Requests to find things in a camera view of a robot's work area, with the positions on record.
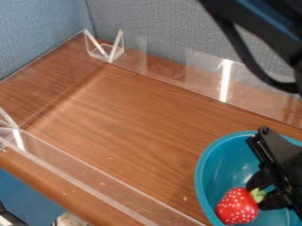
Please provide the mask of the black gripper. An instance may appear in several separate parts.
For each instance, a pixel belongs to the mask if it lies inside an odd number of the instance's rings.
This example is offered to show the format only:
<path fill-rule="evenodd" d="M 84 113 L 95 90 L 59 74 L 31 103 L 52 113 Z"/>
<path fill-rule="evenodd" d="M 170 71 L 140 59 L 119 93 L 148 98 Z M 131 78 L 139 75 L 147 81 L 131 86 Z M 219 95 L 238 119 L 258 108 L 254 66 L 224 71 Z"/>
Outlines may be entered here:
<path fill-rule="evenodd" d="M 258 172 L 246 188 L 261 190 L 259 209 L 287 208 L 302 220 L 302 146 L 266 126 L 258 128 L 246 143 L 258 158 Z"/>

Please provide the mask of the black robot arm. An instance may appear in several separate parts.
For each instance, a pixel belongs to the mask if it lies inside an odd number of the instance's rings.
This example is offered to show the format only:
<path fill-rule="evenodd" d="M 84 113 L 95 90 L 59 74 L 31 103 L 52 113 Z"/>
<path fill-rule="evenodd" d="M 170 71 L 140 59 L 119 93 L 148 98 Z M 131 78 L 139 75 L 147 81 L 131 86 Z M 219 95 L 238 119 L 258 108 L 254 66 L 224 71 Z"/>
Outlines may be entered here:
<path fill-rule="evenodd" d="M 223 31 L 237 54 L 257 78 L 273 88 L 302 96 L 302 1 L 301 0 L 198 0 Z M 273 79 L 257 63 L 238 28 L 243 27 L 275 51 L 294 70 L 294 80 Z M 247 189 L 274 190 L 259 201 L 259 208 L 286 208 L 302 220 L 302 146 L 291 143 L 266 126 L 247 138 L 259 160 L 259 171 Z"/>

